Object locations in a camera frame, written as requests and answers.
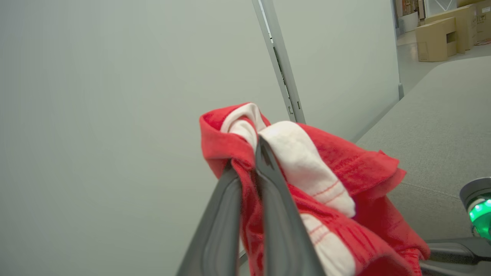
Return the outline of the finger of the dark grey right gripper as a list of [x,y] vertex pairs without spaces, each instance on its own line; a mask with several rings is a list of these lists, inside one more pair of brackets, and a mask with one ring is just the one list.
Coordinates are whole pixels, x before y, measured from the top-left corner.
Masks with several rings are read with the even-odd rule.
[[480,237],[426,241],[429,260],[444,263],[476,265],[491,260],[491,241]]
[[491,263],[481,261],[475,265],[421,261],[423,276],[490,276]]

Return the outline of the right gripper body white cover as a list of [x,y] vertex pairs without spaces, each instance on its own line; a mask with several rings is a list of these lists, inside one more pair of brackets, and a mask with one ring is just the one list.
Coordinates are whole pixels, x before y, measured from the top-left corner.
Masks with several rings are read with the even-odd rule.
[[491,239],[491,178],[483,177],[467,183],[460,199],[468,213],[474,236]]

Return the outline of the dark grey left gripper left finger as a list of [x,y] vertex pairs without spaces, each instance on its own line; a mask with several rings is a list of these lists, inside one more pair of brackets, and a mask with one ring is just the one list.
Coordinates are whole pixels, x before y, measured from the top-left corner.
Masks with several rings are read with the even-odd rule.
[[242,184],[230,162],[219,178],[178,276],[236,276],[239,268]]

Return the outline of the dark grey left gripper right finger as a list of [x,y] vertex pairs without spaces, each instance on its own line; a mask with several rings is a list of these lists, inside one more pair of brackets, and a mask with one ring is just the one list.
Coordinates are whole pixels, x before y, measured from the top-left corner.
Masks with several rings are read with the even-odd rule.
[[324,276],[279,161],[262,136],[255,163],[264,210],[265,276]]

